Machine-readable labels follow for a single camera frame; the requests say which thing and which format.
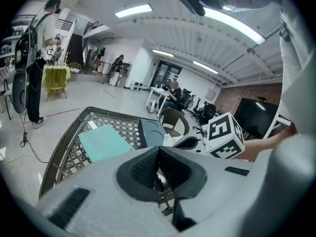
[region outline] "brick wall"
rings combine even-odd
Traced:
[[[268,103],[279,105],[281,92],[282,83],[224,88],[214,104],[218,111],[222,108],[221,113],[234,115],[242,98],[258,100],[257,96],[260,96],[267,98]]]

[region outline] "ceiling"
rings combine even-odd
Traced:
[[[152,12],[121,19],[115,16],[116,12],[147,3]],[[153,48],[174,54],[174,58],[163,59],[191,69],[220,86],[260,84],[282,78],[277,35],[280,11],[273,4],[258,10],[227,13],[263,36],[266,41],[261,45],[219,21],[191,14],[178,0],[78,0],[72,9],[111,28],[95,40],[147,39]],[[193,65],[193,60],[218,74]]]

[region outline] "black screen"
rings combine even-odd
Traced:
[[[249,134],[262,139],[277,113],[277,108],[274,104],[242,98],[234,117]]]

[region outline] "doorway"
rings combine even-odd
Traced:
[[[171,84],[171,82],[178,79],[181,70],[181,67],[160,61],[150,87],[155,87],[157,85],[158,88],[161,88]]]

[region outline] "teal folder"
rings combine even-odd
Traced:
[[[92,162],[133,150],[109,124],[79,134],[80,142]]]

